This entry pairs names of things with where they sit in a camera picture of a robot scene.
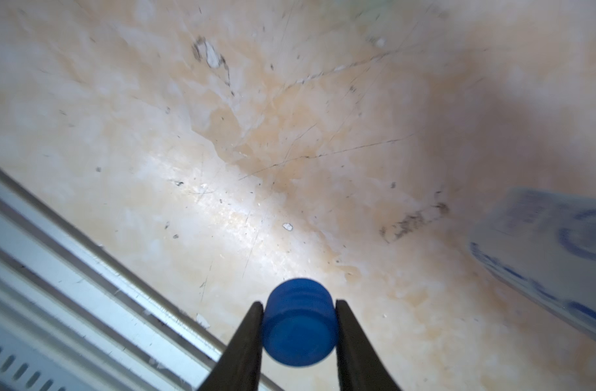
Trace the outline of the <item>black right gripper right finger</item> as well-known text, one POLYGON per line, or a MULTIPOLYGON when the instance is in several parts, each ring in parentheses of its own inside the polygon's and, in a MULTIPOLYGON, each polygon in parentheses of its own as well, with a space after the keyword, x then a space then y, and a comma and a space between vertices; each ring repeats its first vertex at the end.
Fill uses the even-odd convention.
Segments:
POLYGON ((337 300, 335 312, 339 324, 336 357, 340 390, 400 391, 401 388, 381 363, 348 302, 337 300))

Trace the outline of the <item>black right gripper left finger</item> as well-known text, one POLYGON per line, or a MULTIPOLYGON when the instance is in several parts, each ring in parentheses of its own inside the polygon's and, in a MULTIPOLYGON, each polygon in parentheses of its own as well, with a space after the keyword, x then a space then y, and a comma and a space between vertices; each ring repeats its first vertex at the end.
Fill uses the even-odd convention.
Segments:
POLYGON ((252 303, 229 345, 208 377, 198 387, 198 391, 258 390, 263 349, 263 316, 263 304, 260 301, 252 303))

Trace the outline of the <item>blue bottle cap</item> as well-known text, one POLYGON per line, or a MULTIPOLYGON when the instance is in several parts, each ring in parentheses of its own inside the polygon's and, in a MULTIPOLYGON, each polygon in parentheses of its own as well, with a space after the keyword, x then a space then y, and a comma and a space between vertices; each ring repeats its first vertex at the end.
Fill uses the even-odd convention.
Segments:
POLYGON ((321 362, 338 342, 339 326, 329 291, 320 283, 297 278, 276 287, 268 297, 262 342, 273 360, 304 368, 321 362))

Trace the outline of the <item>clear small water bottle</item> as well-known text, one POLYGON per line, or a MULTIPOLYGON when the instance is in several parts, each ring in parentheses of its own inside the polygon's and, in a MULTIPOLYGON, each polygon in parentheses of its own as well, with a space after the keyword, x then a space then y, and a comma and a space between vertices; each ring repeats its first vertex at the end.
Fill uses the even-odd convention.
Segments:
POLYGON ((469 252, 596 340, 596 199, 515 188, 472 228, 469 252))

